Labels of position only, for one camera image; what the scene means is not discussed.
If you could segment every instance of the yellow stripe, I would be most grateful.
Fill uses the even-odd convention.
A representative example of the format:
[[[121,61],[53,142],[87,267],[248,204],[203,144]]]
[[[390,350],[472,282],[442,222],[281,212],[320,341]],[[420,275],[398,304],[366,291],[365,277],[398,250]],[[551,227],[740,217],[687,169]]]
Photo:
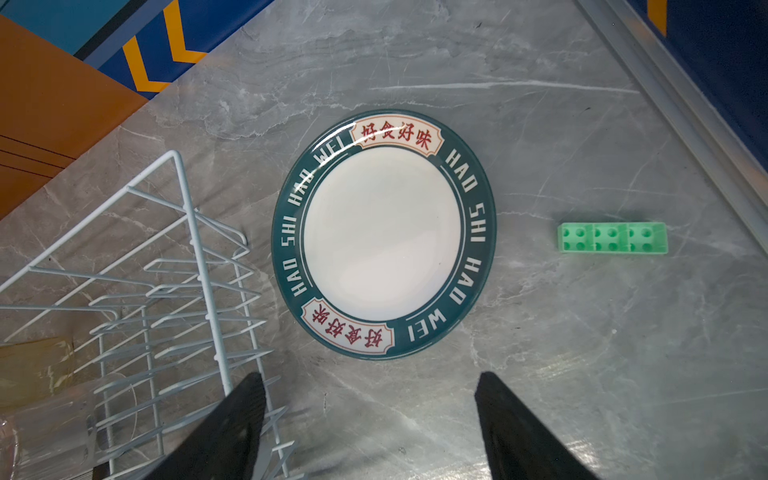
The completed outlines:
[[[197,63],[202,60],[205,57],[202,51],[187,50],[187,46],[184,44],[179,0],[173,0],[170,5],[163,8],[163,13],[165,14],[165,28],[168,30],[168,41],[170,42],[170,56],[174,58],[174,61]]]
[[[131,70],[131,77],[134,78],[137,91],[160,93],[169,85],[165,81],[150,81],[147,78],[147,69],[144,68],[144,60],[141,58],[141,51],[139,50],[136,37],[128,40],[128,43],[123,45],[123,53],[125,53],[128,69]]]
[[[667,36],[667,0],[648,0],[648,19]]]

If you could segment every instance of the black stripe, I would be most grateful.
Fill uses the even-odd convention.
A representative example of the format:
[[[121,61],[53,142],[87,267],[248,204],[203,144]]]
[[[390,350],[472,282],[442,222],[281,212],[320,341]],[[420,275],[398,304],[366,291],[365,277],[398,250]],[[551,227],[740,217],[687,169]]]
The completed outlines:
[[[71,158],[72,160],[77,160],[77,158],[75,158],[75,157],[70,157],[69,155],[60,154],[60,153],[58,153],[58,152],[56,152],[56,151],[53,151],[53,150],[49,150],[49,149],[47,149],[47,148],[38,147],[37,145],[28,144],[28,143],[27,143],[27,142],[25,142],[25,141],[16,140],[15,138],[10,138],[10,137],[8,137],[8,136],[6,136],[6,135],[3,135],[3,134],[0,134],[0,137],[3,137],[3,138],[8,138],[9,140],[17,141],[17,142],[18,142],[18,143],[20,143],[20,144],[28,145],[29,147],[34,147],[34,148],[37,148],[37,149],[39,149],[39,150],[45,150],[45,151],[47,151],[47,152],[49,152],[49,153],[52,153],[52,154],[57,154],[57,155],[59,155],[60,157],[66,157],[66,158]]]
[[[26,174],[33,174],[33,175],[37,175],[37,176],[39,176],[39,177],[45,177],[45,178],[53,178],[53,177],[49,177],[48,175],[43,175],[43,174],[36,174],[35,172],[30,172],[30,171],[22,170],[21,168],[16,168],[16,167],[10,167],[10,166],[8,166],[8,165],[3,165],[3,164],[0,164],[0,167],[11,168],[11,169],[13,169],[13,170],[18,170],[18,171],[20,171],[20,172],[24,172],[24,173],[26,173]]]
[[[104,24],[90,40],[85,42],[85,45],[80,47],[80,50],[74,53],[74,57],[85,60],[96,50],[96,47],[109,38],[120,25],[123,25],[145,3],[147,3],[147,0],[128,0],[128,3],[118,13],[114,14],[114,17],[109,22]]]
[[[64,167],[59,167],[58,165],[53,165],[53,164],[50,164],[48,162],[44,162],[42,160],[38,160],[37,158],[25,157],[24,155],[15,154],[12,151],[5,151],[5,150],[2,150],[2,149],[0,149],[0,151],[3,152],[4,154],[13,155],[14,157],[26,158],[27,160],[36,161],[36,162],[41,163],[41,164],[49,165],[51,167],[61,168],[62,170],[64,170]]]

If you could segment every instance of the plate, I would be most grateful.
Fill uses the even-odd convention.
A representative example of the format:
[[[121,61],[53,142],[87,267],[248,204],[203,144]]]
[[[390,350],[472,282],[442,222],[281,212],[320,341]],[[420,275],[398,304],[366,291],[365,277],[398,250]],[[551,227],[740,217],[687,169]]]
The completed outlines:
[[[496,212],[475,154],[412,111],[318,137],[277,199],[272,258],[293,316],[332,350],[394,359],[438,342],[491,269]]]

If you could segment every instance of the green plastic block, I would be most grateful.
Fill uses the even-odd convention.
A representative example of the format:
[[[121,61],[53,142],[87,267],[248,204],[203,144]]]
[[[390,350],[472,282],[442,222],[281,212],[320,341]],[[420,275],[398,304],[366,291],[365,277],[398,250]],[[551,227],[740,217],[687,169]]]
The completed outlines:
[[[661,222],[563,223],[558,227],[563,253],[629,253],[664,255],[667,226]]]

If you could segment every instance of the gray marble surface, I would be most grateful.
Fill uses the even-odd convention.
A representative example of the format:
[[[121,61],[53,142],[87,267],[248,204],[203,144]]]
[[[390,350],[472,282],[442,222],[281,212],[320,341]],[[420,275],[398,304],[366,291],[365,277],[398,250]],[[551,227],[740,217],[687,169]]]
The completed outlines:
[[[492,184],[498,243],[456,330],[367,362],[296,324],[269,232],[301,150],[350,114],[389,107],[466,140]],[[283,376],[297,471],[488,478],[472,393],[491,370],[602,478],[768,477],[768,260],[567,0],[279,0],[0,222],[0,273],[171,148],[201,210],[254,246],[245,260],[259,272],[263,339],[278,350],[266,367]],[[51,261],[97,266],[156,230],[131,206],[107,220],[106,240]],[[665,222],[670,253],[557,251],[560,222],[610,220]]]

